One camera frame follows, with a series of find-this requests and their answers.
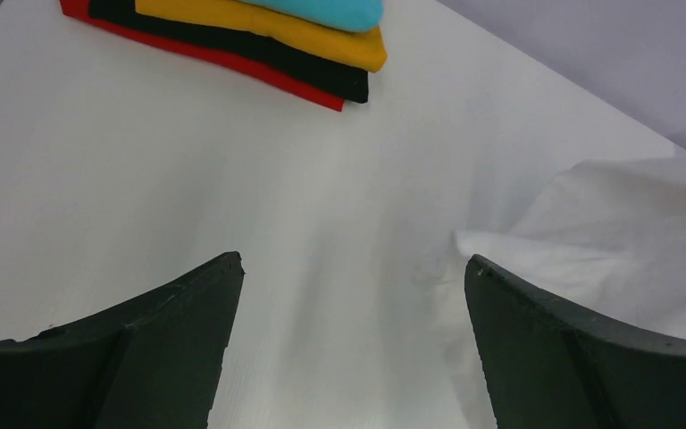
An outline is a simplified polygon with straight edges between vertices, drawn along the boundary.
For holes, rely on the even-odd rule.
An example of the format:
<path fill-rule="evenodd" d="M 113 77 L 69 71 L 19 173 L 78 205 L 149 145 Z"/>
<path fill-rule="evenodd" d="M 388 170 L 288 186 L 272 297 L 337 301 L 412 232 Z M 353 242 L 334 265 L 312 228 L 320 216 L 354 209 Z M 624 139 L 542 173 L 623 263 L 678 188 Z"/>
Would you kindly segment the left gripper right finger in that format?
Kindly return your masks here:
<path fill-rule="evenodd" d="M 686 340 L 543 290 L 475 255 L 464 293 L 500 428 L 686 428 Z"/>

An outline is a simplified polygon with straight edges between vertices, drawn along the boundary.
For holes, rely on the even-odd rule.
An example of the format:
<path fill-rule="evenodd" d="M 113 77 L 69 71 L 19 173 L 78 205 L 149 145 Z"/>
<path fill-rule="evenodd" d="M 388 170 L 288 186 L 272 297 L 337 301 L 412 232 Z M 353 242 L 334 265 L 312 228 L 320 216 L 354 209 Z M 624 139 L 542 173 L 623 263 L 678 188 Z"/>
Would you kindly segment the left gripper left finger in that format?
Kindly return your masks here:
<path fill-rule="evenodd" d="M 25 341 L 0 341 L 0 428 L 205 428 L 245 272 L 237 252 Z"/>

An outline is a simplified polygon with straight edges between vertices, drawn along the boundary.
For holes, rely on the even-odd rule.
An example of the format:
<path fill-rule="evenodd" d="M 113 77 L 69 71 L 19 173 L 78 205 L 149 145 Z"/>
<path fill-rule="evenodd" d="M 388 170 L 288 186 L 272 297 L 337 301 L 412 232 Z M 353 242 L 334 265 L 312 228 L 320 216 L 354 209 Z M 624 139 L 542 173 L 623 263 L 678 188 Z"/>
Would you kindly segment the white t shirt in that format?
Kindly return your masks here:
<path fill-rule="evenodd" d="M 686 340 L 686 156 L 578 164 L 509 230 L 454 234 L 431 289 L 432 324 L 467 426 L 495 428 L 464 297 L 477 254 L 602 315 Z"/>

